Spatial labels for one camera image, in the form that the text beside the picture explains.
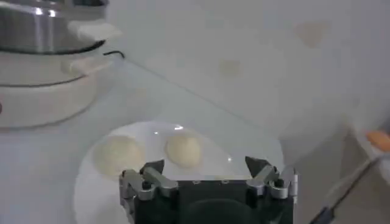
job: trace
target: black cable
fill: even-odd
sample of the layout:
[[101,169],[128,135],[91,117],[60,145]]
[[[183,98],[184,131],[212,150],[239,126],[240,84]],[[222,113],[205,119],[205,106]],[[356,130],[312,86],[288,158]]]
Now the black cable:
[[126,58],[126,56],[124,55],[124,53],[121,52],[121,51],[109,51],[109,52],[103,53],[104,56],[110,55],[110,54],[119,54],[119,55],[121,55],[122,59],[125,59],[125,58]]
[[310,224],[329,224],[335,219],[335,210],[340,206],[340,204],[347,198],[347,196],[356,188],[361,179],[375,167],[382,160],[390,159],[390,153],[385,153],[382,156],[379,156],[372,160],[358,175],[358,177],[352,182],[348,189],[339,197],[333,206],[324,207],[321,209],[320,213],[315,216],[315,218],[310,222]]
[[358,183],[361,181],[362,177],[364,177],[371,168],[375,167],[382,159],[389,159],[388,155],[380,156],[371,161],[358,175],[358,177],[352,182],[352,184],[348,187],[348,189],[344,192],[344,194],[337,199],[335,204],[331,207],[333,210],[337,209],[340,204],[346,199],[346,197],[356,188]]

